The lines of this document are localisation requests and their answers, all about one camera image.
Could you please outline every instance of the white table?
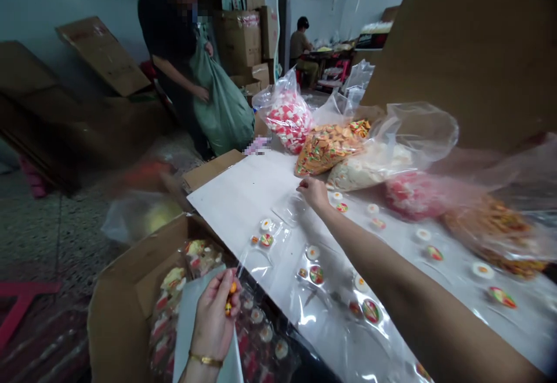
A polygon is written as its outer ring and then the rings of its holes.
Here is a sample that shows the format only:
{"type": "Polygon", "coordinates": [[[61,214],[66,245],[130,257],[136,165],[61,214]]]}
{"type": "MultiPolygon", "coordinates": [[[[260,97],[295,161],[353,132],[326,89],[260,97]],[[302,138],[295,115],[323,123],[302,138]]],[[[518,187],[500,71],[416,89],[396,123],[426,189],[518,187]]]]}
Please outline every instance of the white table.
{"type": "MultiPolygon", "coordinates": [[[[295,192],[300,181],[294,176],[295,161],[296,157],[279,151],[247,157],[189,195],[188,200],[236,257],[241,259],[250,247],[251,236],[258,234],[259,222],[264,218],[277,219],[270,208],[295,192]]],[[[345,193],[344,202],[349,204],[346,216],[371,230],[365,210],[368,203],[376,200],[368,190],[345,193]]],[[[385,242],[437,280],[470,309],[476,310],[515,349],[540,370],[549,373],[552,364],[548,361],[552,357],[548,353],[554,348],[553,326],[557,318],[551,316],[541,302],[540,292],[557,294],[557,287],[552,282],[539,276],[532,282],[523,283],[503,273],[496,273],[492,284],[488,286],[501,287],[511,294],[518,309],[507,309],[509,312],[490,309],[482,288],[469,281],[469,267],[477,258],[449,237],[440,225],[428,221],[422,222],[420,227],[432,232],[437,242],[434,245],[443,248],[445,262],[451,271],[445,276],[419,261],[419,255],[414,252],[416,244],[411,242],[416,225],[393,218],[386,211],[382,211],[380,218],[388,225],[379,234],[385,242]]],[[[339,270],[338,274],[349,274],[348,259],[323,222],[309,208],[303,215],[303,222],[292,230],[283,248],[275,245],[272,249],[274,252],[270,253],[270,258],[273,266],[264,276],[261,267],[268,265],[268,261],[261,255],[250,253],[245,259],[245,267],[261,279],[259,284],[269,297],[292,323],[298,324],[301,334],[345,381],[373,379],[372,375],[366,373],[375,372],[376,369],[379,380],[379,376],[386,373],[386,370],[380,370],[382,368],[398,368],[398,373],[409,372],[415,361],[413,355],[388,320],[386,330],[390,342],[387,346],[392,346],[397,359],[386,366],[384,350],[378,342],[370,338],[368,333],[361,333],[358,327],[350,325],[346,329],[347,322],[338,314],[340,308],[327,310],[321,299],[315,297],[303,308],[301,315],[299,300],[305,302],[310,291],[300,288],[295,275],[308,242],[326,245],[338,252],[335,268],[339,270]],[[347,370],[347,356],[351,359],[361,357],[360,377],[347,370]]]]}

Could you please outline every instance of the person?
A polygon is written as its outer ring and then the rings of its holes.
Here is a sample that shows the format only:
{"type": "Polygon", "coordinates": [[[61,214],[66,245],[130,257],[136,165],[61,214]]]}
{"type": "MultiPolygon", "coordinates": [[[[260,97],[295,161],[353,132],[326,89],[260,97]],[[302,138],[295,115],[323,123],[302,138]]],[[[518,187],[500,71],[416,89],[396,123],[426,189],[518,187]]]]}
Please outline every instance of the person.
{"type": "Polygon", "coordinates": [[[300,59],[305,50],[312,50],[313,45],[306,38],[306,30],[309,29],[308,18],[302,16],[298,19],[298,30],[290,37],[290,68],[296,65],[297,70],[303,71],[309,76],[310,88],[315,88],[319,65],[316,62],[300,59]]]}
{"type": "MultiPolygon", "coordinates": [[[[209,92],[192,82],[189,66],[197,46],[196,3],[197,0],[139,0],[138,16],[159,83],[174,105],[180,124],[193,139],[196,151],[209,160],[214,155],[193,110],[193,96],[209,102],[209,92]]],[[[210,42],[205,44],[205,50],[213,55],[210,42]]]]}
{"type": "Polygon", "coordinates": [[[234,321],[240,312],[242,286],[236,278],[236,269],[218,273],[207,285],[197,302],[196,319],[191,336],[189,358],[179,383],[214,383],[230,349],[234,334],[234,321]],[[232,283],[230,316],[225,306],[232,283]]]}
{"type": "Polygon", "coordinates": [[[297,188],[436,383],[543,381],[543,374],[440,284],[331,206],[325,184],[297,188]]]}

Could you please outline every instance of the bracelet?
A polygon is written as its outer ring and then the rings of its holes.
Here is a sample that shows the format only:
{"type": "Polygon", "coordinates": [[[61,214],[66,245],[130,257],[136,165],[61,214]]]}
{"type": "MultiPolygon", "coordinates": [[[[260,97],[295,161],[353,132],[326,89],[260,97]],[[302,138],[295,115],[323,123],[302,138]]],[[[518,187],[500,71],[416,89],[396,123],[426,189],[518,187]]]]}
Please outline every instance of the bracelet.
{"type": "Polygon", "coordinates": [[[222,360],[215,360],[212,359],[211,357],[205,357],[205,356],[200,356],[197,354],[194,354],[193,352],[189,352],[189,356],[190,358],[193,358],[197,361],[199,361],[201,364],[205,364],[207,366],[211,366],[211,367],[217,367],[217,368],[222,368],[222,360]]]}

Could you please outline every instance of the green bag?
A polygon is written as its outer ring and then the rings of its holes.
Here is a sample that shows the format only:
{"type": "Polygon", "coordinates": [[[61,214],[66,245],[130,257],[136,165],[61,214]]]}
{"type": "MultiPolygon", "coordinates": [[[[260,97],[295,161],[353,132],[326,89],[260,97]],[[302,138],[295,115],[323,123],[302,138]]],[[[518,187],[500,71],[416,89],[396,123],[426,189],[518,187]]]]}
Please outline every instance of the green bag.
{"type": "Polygon", "coordinates": [[[197,121],[216,156],[231,149],[243,152],[254,138],[254,111],[222,67],[205,51],[200,35],[190,67],[197,84],[209,90],[209,102],[194,96],[197,121]]]}

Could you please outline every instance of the seated person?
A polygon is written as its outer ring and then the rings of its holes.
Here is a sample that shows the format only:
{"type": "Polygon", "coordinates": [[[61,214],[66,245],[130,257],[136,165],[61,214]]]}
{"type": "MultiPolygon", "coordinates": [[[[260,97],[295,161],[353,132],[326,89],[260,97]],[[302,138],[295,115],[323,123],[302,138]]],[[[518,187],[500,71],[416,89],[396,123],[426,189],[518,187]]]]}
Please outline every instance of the seated person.
{"type": "Polygon", "coordinates": [[[313,45],[306,38],[305,31],[309,28],[308,18],[302,16],[298,19],[298,30],[290,37],[290,68],[296,65],[298,70],[309,76],[310,88],[315,88],[319,65],[316,62],[300,59],[305,50],[312,50],[313,45]]]}

